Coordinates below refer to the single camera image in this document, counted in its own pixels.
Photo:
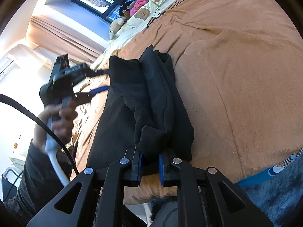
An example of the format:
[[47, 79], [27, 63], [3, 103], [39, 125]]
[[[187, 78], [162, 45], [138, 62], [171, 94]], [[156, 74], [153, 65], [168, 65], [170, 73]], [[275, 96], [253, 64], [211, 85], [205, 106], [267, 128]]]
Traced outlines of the person's left hand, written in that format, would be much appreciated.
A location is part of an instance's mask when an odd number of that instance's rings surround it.
[[[52, 116], [59, 116], [61, 119], [51, 123], [51, 130], [67, 144], [71, 140], [72, 129], [74, 128], [73, 120], [77, 117], [77, 103], [75, 100], [70, 100], [65, 107], [62, 105], [48, 105], [38, 118], [47, 124], [47, 120]], [[45, 153], [46, 131], [38, 124], [35, 125], [32, 144]]]

